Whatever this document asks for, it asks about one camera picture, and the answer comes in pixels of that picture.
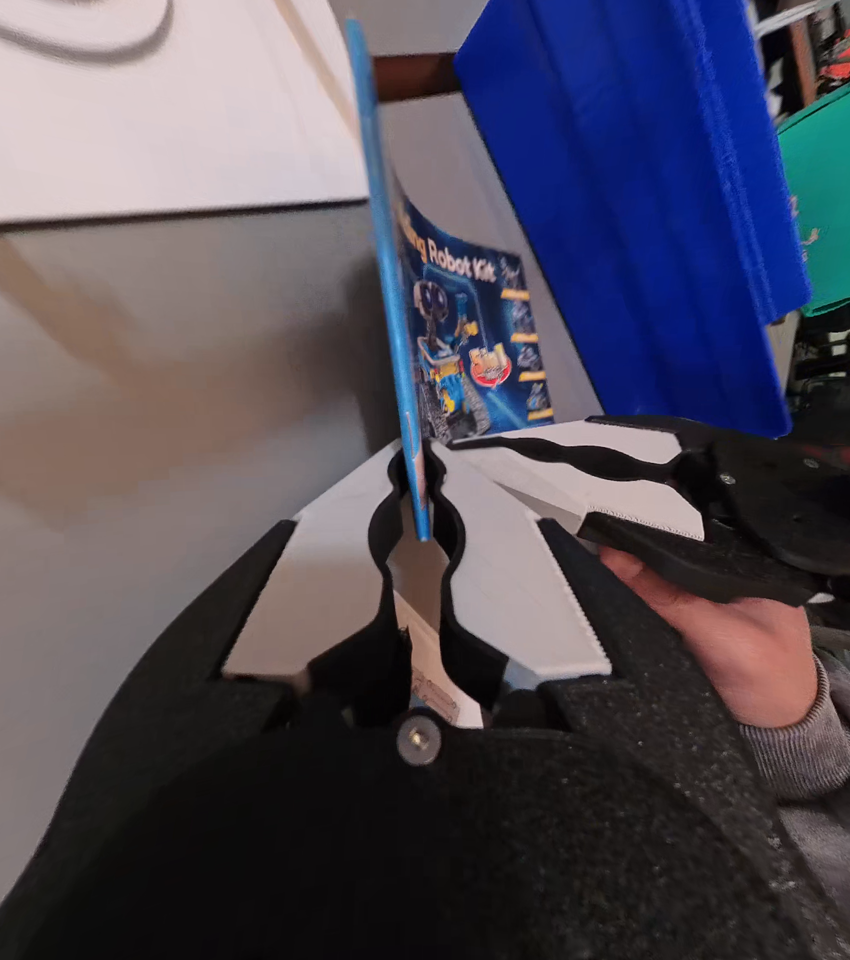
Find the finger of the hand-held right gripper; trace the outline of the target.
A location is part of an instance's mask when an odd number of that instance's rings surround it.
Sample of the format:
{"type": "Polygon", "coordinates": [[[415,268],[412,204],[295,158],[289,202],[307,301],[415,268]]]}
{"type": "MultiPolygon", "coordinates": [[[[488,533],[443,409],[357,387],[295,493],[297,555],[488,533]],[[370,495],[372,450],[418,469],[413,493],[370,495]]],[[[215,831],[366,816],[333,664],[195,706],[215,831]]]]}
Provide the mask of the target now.
{"type": "Polygon", "coordinates": [[[657,429],[579,420],[453,440],[450,450],[510,451],[616,482],[668,482],[683,456],[679,439],[657,429]]]}
{"type": "Polygon", "coordinates": [[[507,448],[464,450],[460,456],[540,518],[557,521],[573,535],[590,514],[602,514],[693,541],[705,539],[701,513],[670,486],[599,478],[507,448]]]}

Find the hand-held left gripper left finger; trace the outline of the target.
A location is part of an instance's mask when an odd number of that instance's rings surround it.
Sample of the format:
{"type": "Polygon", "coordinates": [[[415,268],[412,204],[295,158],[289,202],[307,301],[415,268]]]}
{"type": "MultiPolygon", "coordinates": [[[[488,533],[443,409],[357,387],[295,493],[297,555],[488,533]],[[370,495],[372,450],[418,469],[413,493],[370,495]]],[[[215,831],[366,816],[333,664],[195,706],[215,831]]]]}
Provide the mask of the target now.
{"type": "Polygon", "coordinates": [[[395,440],[293,517],[274,568],[222,667],[305,690],[324,654],[393,615],[388,560],[404,533],[404,457],[395,440]]]}

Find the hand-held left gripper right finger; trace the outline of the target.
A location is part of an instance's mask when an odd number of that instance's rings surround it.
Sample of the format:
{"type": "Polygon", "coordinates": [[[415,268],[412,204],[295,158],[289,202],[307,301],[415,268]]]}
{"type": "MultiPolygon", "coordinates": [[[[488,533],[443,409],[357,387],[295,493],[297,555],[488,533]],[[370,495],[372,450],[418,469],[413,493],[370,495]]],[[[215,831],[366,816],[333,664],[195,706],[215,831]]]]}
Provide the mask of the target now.
{"type": "Polygon", "coordinates": [[[432,443],[433,532],[448,564],[439,639],[452,681],[478,703],[550,682],[608,678],[613,666],[547,532],[567,534],[471,465],[432,443]]]}

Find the blue cover booklet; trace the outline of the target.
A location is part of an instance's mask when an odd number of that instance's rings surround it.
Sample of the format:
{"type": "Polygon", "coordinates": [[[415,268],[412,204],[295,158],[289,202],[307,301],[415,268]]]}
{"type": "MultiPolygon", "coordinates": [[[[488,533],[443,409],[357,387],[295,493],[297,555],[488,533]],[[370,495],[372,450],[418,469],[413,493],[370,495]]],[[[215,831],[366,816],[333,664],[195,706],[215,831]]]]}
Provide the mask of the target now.
{"type": "Polygon", "coordinates": [[[464,241],[407,197],[384,143],[373,63],[345,21],[415,532],[431,537],[428,441],[528,427],[554,411],[521,258],[464,241]]]}

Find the grey desk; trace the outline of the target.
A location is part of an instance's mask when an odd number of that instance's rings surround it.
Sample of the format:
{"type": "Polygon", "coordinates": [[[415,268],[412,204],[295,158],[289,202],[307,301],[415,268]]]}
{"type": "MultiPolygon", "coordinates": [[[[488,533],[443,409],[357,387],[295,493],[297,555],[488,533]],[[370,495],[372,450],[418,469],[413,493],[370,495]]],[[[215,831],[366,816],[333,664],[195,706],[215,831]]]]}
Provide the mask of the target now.
{"type": "Polygon", "coordinates": [[[157,636],[399,436],[365,201],[0,234],[0,903],[157,636]]]}

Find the white desk stand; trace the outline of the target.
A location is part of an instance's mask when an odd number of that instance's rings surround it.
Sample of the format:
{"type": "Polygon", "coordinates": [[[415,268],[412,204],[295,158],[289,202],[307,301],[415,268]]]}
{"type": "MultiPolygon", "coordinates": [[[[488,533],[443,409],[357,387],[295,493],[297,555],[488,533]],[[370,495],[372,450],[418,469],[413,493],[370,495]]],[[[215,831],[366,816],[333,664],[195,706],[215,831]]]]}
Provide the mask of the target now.
{"type": "Polygon", "coordinates": [[[0,224],[366,195],[329,2],[0,1],[0,224]]]}

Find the person's right hand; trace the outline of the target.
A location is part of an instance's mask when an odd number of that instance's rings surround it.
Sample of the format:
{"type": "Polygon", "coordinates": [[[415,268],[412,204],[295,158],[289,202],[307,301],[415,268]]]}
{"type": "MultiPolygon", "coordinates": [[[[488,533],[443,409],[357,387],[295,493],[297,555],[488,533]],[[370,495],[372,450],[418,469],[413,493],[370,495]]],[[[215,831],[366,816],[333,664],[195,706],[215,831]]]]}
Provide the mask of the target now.
{"type": "Polygon", "coordinates": [[[739,723],[784,729],[810,714],[818,670],[802,607],[764,598],[716,603],[667,582],[621,550],[601,546],[599,558],[682,636],[739,723]]]}

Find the blue plastic bin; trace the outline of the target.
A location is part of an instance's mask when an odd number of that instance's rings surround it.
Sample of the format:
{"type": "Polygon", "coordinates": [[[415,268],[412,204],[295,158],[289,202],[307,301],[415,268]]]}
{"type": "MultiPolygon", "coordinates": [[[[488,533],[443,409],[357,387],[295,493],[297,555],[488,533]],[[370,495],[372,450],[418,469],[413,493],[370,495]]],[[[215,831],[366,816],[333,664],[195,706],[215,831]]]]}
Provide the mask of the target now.
{"type": "Polygon", "coordinates": [[[493,1],[455,73],[601,408],[768,438],[804,266],[746,2],[493,1]]]}

